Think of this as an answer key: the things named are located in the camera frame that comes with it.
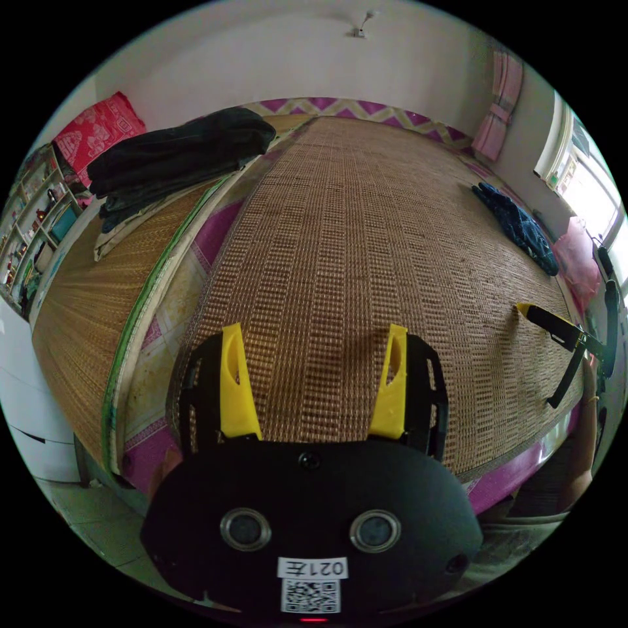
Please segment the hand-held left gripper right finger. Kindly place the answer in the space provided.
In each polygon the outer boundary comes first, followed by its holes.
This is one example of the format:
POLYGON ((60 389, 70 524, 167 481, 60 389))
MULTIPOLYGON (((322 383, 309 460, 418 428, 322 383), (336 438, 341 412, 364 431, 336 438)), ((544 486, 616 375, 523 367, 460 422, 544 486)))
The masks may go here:
POLYGON ((399 440, 405 433, 408 330, 391 324, 367 437, 399 440))

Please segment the person's right hand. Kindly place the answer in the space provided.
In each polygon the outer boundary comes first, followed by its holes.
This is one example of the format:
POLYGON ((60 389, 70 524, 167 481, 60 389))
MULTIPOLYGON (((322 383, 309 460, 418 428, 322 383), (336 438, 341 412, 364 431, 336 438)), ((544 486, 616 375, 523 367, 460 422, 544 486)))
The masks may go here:
POLYGON ((585 360, 582 363, 583 369, 583 395, 582 406, 587 406, 592 403, 596 403, 599 399, 597 394, 597 370, 599 361, 592 356, 589 360, 585 360))

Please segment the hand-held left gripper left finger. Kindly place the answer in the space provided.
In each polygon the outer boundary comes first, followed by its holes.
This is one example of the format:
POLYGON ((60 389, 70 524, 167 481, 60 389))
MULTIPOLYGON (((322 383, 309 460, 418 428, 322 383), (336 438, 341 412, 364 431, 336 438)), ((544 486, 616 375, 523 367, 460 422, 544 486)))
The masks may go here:
POLYGON ((220 431, 227 439, 262 439, 239 323, 222 329, 219 405, 220 431))

